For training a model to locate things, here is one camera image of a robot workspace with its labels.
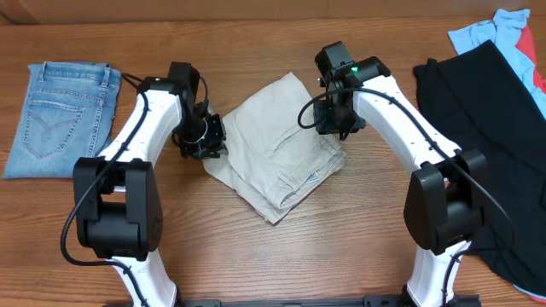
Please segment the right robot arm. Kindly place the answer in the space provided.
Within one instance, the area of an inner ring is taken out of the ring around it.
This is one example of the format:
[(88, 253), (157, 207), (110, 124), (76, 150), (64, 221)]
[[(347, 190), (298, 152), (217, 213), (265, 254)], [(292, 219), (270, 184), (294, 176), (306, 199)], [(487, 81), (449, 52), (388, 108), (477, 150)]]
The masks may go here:
[(417, 245), (412, 275), (399, 294), (366, 295), (363, 306), (479, 306), (453, 290), (462, 254), (485, 225), (486, 199), (468, 180), (486, 178), (485, 157), (463, 152), (439, 133), (375, 56), (354, 61), (342, 42), (315, 57), (324, 93), (313, 100), (312, 128), (345, 140), (372, 125), (409, 173), (404, 222)]

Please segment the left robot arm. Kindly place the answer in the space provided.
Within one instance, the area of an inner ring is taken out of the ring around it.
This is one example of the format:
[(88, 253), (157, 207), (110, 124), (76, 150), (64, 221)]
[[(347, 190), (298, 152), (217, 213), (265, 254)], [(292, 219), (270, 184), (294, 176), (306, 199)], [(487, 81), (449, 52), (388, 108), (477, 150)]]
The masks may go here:
[(159, 252), (164, 221), (154, 166), (167, 141), (184, 158), (219, 158), (224, 125), (208, 100), (195, 100), (206, 81), (187, 62), (172, 62), (164, 78), (122, 77), (136, 89), (135, 109), (107, 148), (73, 167), (75, 206), (61, 254), (73, 265), (114, 268), (133, 306), (181, 306)]

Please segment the beige khaki shorts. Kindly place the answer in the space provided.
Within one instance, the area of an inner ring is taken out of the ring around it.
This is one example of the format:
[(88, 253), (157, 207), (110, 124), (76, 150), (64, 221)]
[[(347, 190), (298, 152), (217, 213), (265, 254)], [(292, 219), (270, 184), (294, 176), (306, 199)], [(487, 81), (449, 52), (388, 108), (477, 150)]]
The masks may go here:
[(227, 151), (203, 163), (272, 224), (345, 164), (336, 138), (310, 129), (310, 99), (291, 72), (265, 86), (224, 117)]

